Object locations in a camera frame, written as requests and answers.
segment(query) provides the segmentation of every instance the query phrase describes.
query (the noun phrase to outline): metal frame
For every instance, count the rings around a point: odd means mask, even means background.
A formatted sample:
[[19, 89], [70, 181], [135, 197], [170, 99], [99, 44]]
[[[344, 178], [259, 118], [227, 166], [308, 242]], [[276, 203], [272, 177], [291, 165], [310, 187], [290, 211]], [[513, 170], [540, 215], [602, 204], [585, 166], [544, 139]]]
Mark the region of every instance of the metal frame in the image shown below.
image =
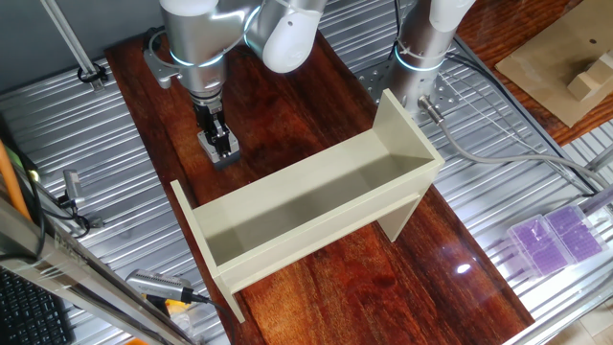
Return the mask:
[[[0, 198], [0, 252], [29, 252], [40, 229]], [[74, 303], [149, 344], [194, 342], [162, 312], [143, 299], [80, 243], [62, 230], [47, 234], [40, 260], [2, 263], [12, 272]]]
[[[80, 68], [86, 74], [85, 77], [98, 74], [97, 68], [94, 66], [87, 54], [85, 54], [85, 50], [83, 50], [83, 47], [80, 45], [79, 39], [75, 35], [73, 29], [70, 27], [64, 13], [62, 13], [61, 9], [57, 5], [56, 0], [40, 0], [40, 3], [51, 17], [51, 20], [54, 21], [54, 24], [56, 24], [57, 30], [61, 34], [62, 38], [64, 38], [64, 41], [66, 41], [68, 48], [70, 48], [70, 51], [75, 56]], [[90, 82], [90, 84], [94, 88], [94, 91], [98, 92], [104, 90], [104, 84], [100, 79], [94, 80]]]

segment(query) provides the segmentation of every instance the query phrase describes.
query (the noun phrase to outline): gray cable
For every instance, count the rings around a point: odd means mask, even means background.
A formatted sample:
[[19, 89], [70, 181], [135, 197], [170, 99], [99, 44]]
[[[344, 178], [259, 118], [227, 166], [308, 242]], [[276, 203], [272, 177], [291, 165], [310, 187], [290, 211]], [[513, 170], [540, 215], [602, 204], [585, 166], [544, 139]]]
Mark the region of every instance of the gray cable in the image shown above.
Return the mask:
[[462, 156], [464, 156], [466, 159], [469, 159], [471, 161], [474, 161], [477, 163], [485, 163], [485, 164], [501, 164], [501, 163], [524, 161], [524, 160], [543, 160], [543, 161], [556, 162], [556, 163], [565, 165], [567, 167], [575, 168], [577, 171], [585, 174], [589, 178], [596, 181], [603, 188], [607, 188], [609, 186], [609, 184], [606, 183], [604, 179], [602, 179], [600, 176], [598, 176], [594, 172], [587, 170], [583, 166], [575, 162], [571, 162], [568, 159], [552, 156], [549, 154], [522, 154], [522, 155], [517, 155], [517, 156], [511, 156], [511, 157], [488, 157], [488, 158], [474, 155], [466, 151], [465, 149], [463, 149], [458, 144], [458, 142], [456, 142], [456, 140], [453, 139], [453, 136], [449, 132], [449, 129], [447, 128], [447, 125], [444, 123], [444, 121], [439, 123], [439, 127], [443, 131], [443, 134], [447, 137], [449, 144], [451, 144]]

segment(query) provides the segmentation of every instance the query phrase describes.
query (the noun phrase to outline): black keyboard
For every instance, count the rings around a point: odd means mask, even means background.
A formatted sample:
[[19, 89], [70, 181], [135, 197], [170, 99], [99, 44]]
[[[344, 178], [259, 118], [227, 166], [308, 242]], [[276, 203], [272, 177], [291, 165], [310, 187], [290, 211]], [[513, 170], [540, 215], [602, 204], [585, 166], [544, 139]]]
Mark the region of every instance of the black keyboard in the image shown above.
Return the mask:
[[0, 267], [0, 312], [0, 344], [72, 342], [59, 298], [4, 267]]

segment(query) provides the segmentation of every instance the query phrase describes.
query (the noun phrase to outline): purple container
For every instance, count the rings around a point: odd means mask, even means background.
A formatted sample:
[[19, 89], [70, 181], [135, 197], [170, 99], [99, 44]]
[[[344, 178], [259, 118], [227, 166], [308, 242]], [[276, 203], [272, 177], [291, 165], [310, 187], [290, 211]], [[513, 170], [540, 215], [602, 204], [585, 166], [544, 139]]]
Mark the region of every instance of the purple container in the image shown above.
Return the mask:
[[541, 215], [514, 225], [509, 229], [509, 236], [536, 277], [548, 275], [574, 262]]
[[591, 233], [592, 224], [578, 206], [564, 206], [545, 219], [576, 262], [602, 252], [601, 244]]

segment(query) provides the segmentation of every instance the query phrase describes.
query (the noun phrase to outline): wooden platform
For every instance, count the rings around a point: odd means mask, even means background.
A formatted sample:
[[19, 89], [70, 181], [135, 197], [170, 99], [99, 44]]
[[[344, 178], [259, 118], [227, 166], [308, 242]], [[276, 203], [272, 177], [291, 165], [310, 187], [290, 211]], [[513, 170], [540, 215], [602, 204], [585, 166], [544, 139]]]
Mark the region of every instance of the wooden platform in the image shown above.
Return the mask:
[[[176, 80], [158, 86], [141, 44], [106, 56], [204, 281], [223, 303], [170, 182], [202, 205], [371, 128], [376, 107], [319, 34], [305, 65], [284, 76], [233, 51], [223, 97], [241, 158], [216, 172], [196, 140], [188, 92]], [[396, 242], [365, 226], [237, 298], [246, 317], [233, 320], [237, 344], [500, 344], [533, 323], [434, 188]]]
[[478, 0], [460, 25], [458, 35], [494, 71], [547, 132], [564, 146], [613, 119], [613, 95], [609, 95], [572, 128], [537, 103], [494, 65], [578, 5], [580, 0]]

